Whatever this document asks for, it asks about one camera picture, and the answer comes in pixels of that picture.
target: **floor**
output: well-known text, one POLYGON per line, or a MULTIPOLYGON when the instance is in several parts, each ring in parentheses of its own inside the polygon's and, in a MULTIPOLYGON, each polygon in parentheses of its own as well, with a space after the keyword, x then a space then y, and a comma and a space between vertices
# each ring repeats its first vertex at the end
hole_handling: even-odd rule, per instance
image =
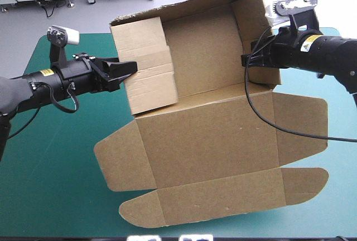
MULTIPOLYGON (((150 9, 184 0, 73 0, 74 8, 55 10, 51 18, 36 4, 10 7, 0 13, 0 75, 22 75, 38 39, 50 25, 74 28, 81 33, 109 32, 109 22, 118 15, 150 9)), ((342 36, 357 38, 357 0, 319 0, 316 13, 322 27, 335 27, 342 36)))

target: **cable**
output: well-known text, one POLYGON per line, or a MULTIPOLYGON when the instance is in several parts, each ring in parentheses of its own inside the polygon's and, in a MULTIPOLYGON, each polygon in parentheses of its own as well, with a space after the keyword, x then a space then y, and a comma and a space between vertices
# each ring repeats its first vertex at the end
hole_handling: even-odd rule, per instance
POLYGON ((41 107, 38 107, 35 111, 35 113, 33 114, 33 116, 30 118, 29 121, 27 121, 27 123, 25 125, 23 125, 18 131, 14 132, 13 134, 11 134, 9 137, 7 137, 7 139, 11 139, 12 137, 15 137, 16 135, 18 135, 20 132, 22 132, 33 120, 34 118, 37 116, 37 114, 39 113, 41 107))
POLYGON ((51 14, 49 14, 49 13, 48 13, 48 9, 47 9, 45 6, 41 5, 40 2, 38 2, 37 0, 35 0, 35 2, 39 3, 39 4, 40 4, 40 7, 44 9, 47 18, 52 17, 52 15, 54 14, 55 8, 59 8, 59 7, 63 7, 63 6, 64 6, 64 5, 58 6, 58 1, 59 1, 59 0, 56 0, 56 1, 55 1, 54 5, 53 5, 53 7, 52 7, 51 14))
POLYGON ((315 134, 308 134, 308 133, 302 133, 302 132, 298 132, 298 131, 293 131, 291 129, 287 129, 287 128, 283 128, 281 126, 278 126, 276 124, 274 124, 273 122, 269 121, 267 118, 263 117, 260 112, 255 108, 255 106, 252 103, 252 100, 250 98, 249 95, 249 64, 250 64, 250 58, 255 55, 259 50, 257 50, 259 43, 261 42, 263 36, 271 29, 271 27, 269 26, 268 28, 266 28, 264 30, 264 32, 261 34, 261 36, 259 37, 257 43, 255 44, 254 48, 252 49, 252 53, 249 55, 247 62, 245 64, 245 71, 244 71, 244 89, 245 89, 245 96, 247 97, 248 103, 251 107, 251 109, 253 110, 253 112, 264 122, 266 122, 268 125, 272 126, 275 129, 278 129, 280 131, 289 133, 289 134, 293 134, 293 135, 297 135, 297 136, 302 136, 302 137, 307 137, 307 138, 314 138, 314 139, 325 139, 325 140, 329 140, 329 141, 340 141, 340 142, 357 142, 357 139, 347 139, 347 138, 337 138, 337 137, 329 137, 329 136, 319 136, 319 135, 315 135, 315 134))
POLYGON ((50 100, 51 100, 51 103, 52 103, 55 107, 57 107, 58 109, 60 109, 61 111, 65 112, 65 113, 72 114, 72 113, 76 112, 76 111, 79 109, 79 101, 78 101, 78 99, 77 99, 77 97, 76 97, 76 95, 75 95, 75 93, 74 93, 74 91, 73 91, 73 90, 75 89, 73 82, 68 85, 66 91, 67 91, 68 95, 70 95, 70 97, 71 97, 71 99, 72 99, 72 101, 73 101, 73 103, 74 103, 74 106, 75 106, 74 109, 69 109, 69 108, 67 108, 67 107, 65 107, 65 106, 63 106, 63 105, 61 105, 61 104, 55 99, 55 96, 54 96, 54 93, 55 93, 55 92, 54 92, 53 87, 51 87, 50 84, 45 83, 45 82, 34 82, 34 84, 37 85, 37 86, 45 86, 45 87, 47 87, 47 88, 50 90, 50 100))

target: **cardboard box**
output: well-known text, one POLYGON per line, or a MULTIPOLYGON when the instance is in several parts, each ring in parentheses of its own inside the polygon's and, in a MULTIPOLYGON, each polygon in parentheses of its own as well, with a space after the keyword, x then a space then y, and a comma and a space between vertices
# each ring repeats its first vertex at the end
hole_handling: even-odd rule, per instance
MULTIPOLYGON (((172 63, 177 87, 170 78, 157 79, 172 73, 169 66, 159 72, 143 67, 141 75, 155 78, 154 86, 164 91, 151 90, 150 97, 134 91, 145 99, 141 108, 159 99, 159 105, 171 105, 136 114, 94 148, 111 190, 156 189, 122 203, 125 220, 146 228, 190 223, 294 205, 322 190, 325 170, 280 167, 323 151, 327 142, 275 130, 245 98, 240 56, 267 26, 262 0, 190 0, 112 22, 119 57, 130 60, 136 53, 126 51, 141 47, 141 32, 151 32, 144 34, 153 34, 150 62, 172 63), (130 41, 123 32, 133 34, 130 41), (166 44, 172 59, 163 55, 166 44)), ((327 134, 324 100, 273 93, 270 87, 280 82, 277 69, 256 68, 250 80, 260 83, 250 84, 251 97, 270 121, 327 134)))

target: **cardboard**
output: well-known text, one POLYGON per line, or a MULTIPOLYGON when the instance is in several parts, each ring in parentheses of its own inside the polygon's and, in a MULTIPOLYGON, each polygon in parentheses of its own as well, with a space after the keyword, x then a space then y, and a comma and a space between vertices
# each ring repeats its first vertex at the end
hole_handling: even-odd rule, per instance
MULTIPOLYGON (((138 61, 126 82, 136 115, 94 152, 111 190, 155 189, 121 204, 125 220, 190 223, 299 204, 322 190, 325 170, 280 167, 327 142, 275 130, 245 97, 240 56, 267 24, 262 0, 190 0, 112 22, 120 58, 138 61)), ((273 93, 277 69, 256 68, 250 80, 252 101, 270 121, 327 134, 324 100, 273 93)))
POLYGON ((170 49, 159 17, 112 27, 121 61, 136 61, 138 71, 125 80, 132 114, 177 102, 170 49))

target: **warning label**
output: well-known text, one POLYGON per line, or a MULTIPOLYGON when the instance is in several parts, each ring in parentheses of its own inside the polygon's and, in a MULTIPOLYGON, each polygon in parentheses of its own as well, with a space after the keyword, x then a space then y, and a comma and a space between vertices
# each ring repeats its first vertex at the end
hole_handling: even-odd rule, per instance
POLYGON ((303 42, 302 46, 301 46, 301 51, 303 52, 308 52, 311 48, 312 43, 318 39, 320 36, 322 35, 312 35, 309 36, 307 39, 305 39, 305 41, 303 42))
POLYGON ((53 75, 55 72, 53 72, 51 69, 44 69, 40 71, 42 73, 42 75, 44 76, 49 76, 49 75, 53 75))

